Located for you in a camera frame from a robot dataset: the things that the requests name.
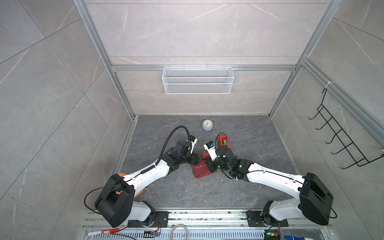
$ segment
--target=wall hook rack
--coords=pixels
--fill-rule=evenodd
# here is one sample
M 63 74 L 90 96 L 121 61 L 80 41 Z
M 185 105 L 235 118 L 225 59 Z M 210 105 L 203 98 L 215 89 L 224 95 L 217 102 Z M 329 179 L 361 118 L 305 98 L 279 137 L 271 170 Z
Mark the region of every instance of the wall hook rack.
M 373 160 L 371 160 L 371 161 L 369 161 L 369 160 L 365 157 L 365 155 L 364 155 L 364 154 L 360 151 L 360 149 L 356 146 L 356 144 L 355 144 L 354 141 L 350 138 L 350 136 L 347 134 L 347 132 L 340 126 L 340 124 L 338 123 L 338 121 L 333 117 L 333 115 L 332 115 L 332 114 L 328 111 L 328 109 L 323 105 L 324 97 L 325 97 L 325 94 L 327 93 L 327 89 L 324 88 L 323 91 L 322 91 L 321 93 L 324 93 L 324 95 L 323 95 L 323 99 L 322 99 L 322 101 L 321 101 L 320 106 L 317 108 L 317 113 L 316 113 L 316 115 L 315 115 L 313 118 L 309 118 L 309 119 L 312 120 L 312 119 L 314 119 L 317 115 L 320 114 L 320 115 L 323 117 L 323 119 L 325 120 L 325 123 L 324 123 L 324 125 L 323 125 L 321 128 L 316 128 L 316 130 L 320 130 L 320 129 L 322 129 L 324 126 L 328 125 L 328 126 L 332 129 L 332 131 L 334 132 L 334 135 L 333 135 L 333 138 L 331 139 L 331 141 L 330 141 L 330 142 L 325 142 L 325 143 L 326 143 L 326 144 L 331 144 L 331 143 L 333 142 L 333 140 L 335 139 L 335 137 L 337 137 L 337 138 L 339 139 L 339 141 L 341 142 L 341 144 L 343 145 L 343 148 L 342 148 L 342 149 L 340 149 L 338 152 L 335 152 L 335 153 L 331 152 L 331 154 L 338 154 L 339 152 L 341 152 L 342 150 L 345 149 L 345 150 L 349 153 L 349 155 L 351 156 L 351 158 L 353 159 L 353 161 L 355 162 L 355 163 L 349 165 L 348 167 L 340 167 L 340 168 L 341 168 L 341 169 L 347 169 L 347 168 L 349 168 L 349 167 L 352 167 L 353 165 L 357 165 L 357 166 L 359 166 L 359 167 L 362 167 L 362 166 L 364 166 L 364 165 L 366 165 L 366 164 L 368 164 L 368 163 L 371 163 L 371 162 L 373 162 L 373 161 L 376 161 L 376 160 L 378 160 L 378 159 L 384 157 L 384 154 L 382 154 L 380 157 L 378 157 L 378 158 L 376 158 L 376 159 L 373 159 Z M 324 115 L 321 113 L 322 110 L 325 110 L 325 111 L 331 116 L 328 120 L 327 120 L 327 119 L 324 117 Z M 329 121 L 331 121 L 332 119 L 333 119 L 333 120 L 336 122 L 336 124 L 340 127 L 340 130 L 336 131 L 336 130 L 329 124 Z M 339 135 L 338 135 L 338 134 L 341 134 L 341 133 L 344 133 L 344 134 L 348 137 L 348 139 L 351 141 L 351 143 L 349 143 L 349 144 L 346 145 L 346 144 L 341 140 L 341 138 L 340 138 Z M 356 149 L 357 149 L 357 150 L 360 152 L 360 154 L 363 156 L 363 158 L 362 158 L 361 160 L 358 160 L 358 161 L 357 161 L 357 160 L 353 157 L 353 155 L 351 154 L 351 152 L 348 150 L 348 147 L 351 146 L 351 145 L 355 146 Z

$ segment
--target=dark gray floor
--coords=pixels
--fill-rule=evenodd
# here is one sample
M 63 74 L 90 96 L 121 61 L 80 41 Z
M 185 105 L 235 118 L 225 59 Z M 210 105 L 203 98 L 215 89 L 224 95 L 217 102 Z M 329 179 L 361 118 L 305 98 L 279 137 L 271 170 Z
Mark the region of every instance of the dark gray floor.
M 215 130 L 205 132 L 203 120 L 216 121 Z M 295 173 L 277 132 L 268 116 L 140 116 L 121 172 L 131 173 L 154 162 L 169 133 L 185 125 L 198 141 L 195 152 L 205 151 L 203 145 L 225 132 L 229 147 L 238 158 L 252 160 L 265 167 Z M 183 129 L 177 130 L 167 148 L 186 139 Z M 183 164 L 163 177 L 136 198 L 155 208 L 263 208 L 268 200 L 285 200 L 288 194 L 265 185 L 236 181 L 216 172 L 196 179 L 192 166 Z

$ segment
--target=alarm clock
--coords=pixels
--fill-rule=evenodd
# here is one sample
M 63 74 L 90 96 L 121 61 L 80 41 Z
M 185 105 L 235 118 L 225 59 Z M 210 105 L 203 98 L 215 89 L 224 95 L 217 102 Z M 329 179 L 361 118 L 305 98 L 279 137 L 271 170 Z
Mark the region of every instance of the alarm clock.
M 211 120 L 206 119 L 203 121 L 202 127 L 203 127 L 204 131 L 208 132 L 208 131 L 211 131 L 213 129 L 214 123 Z

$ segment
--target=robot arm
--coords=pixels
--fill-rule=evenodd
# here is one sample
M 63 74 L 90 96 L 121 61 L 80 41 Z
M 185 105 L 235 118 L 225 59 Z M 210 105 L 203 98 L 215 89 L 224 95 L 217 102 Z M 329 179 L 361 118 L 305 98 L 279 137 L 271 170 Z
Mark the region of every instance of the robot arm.
M 126 219 L 150 226 L 155 217 L 154 208 L 146 202 L 135 202 L 134 197 L 152 182 L 177 170 L 180 164 L 198 165 L 200 156 L 192 152 L 196 143 L 197 139 L 189 136 L 189 141 L 178 141 L 161 156 L 160 161 L 157 159 L 128 175 L 112 175 L 97 198 L 95 208 L 112 227 L 121 225 Z
M 177 170 L 180 164 L 198 165 L 202 158 L 193 153 L 196 143 L 197 139 L 189 136 L 188 141 L 178 141 L 175 147 L 161 155 L 160 161 L 157 159 L 149 166 L 122 177 L 112 175 L 96 200 L 95 208 L 112 227 L 119 226 L 126 219 L 150 226 L 155 210 L 146 202 L 133 201 L 134 197 L 152 182 Z M 227 146 L 216 148 L 212 141 L 204 148 L 210 155 L 204 159 L 210 172 L 221 169 L 229 178 L 264 184 L 293 197 L 279 202 L 268 201 L 261 214 L 265 224 L 274 225 L 286 218 L 298 217 L 306 217 L 320 225 L 328 224 L 333 196 L 316 175 L 287 174 L 246 159 L 237 159 Z
M 286 218 L 306 217 L 314 223 L 327 225 L 333 196 L 321 180 L 312 173 L 306 176 L 279 172 L 246 159 L 237 159 L 232 150 L 211 141 L 204 145 L 211 159 L 205 160 L 210 172 L 216 169 L 227 177 L 255 182 L 283 191 L 293 198 L 284 201 L 268 201 L 262 212 L 267 225 Z

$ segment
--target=wire basket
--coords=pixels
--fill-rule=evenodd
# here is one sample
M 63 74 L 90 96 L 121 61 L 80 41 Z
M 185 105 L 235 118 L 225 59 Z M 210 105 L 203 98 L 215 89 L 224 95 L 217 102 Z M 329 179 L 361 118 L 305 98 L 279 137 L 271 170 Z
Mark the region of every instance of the wire basket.
M 165 67 L 162 80 L 166 94 L 225 94 L 233 83 L 231 67 Z

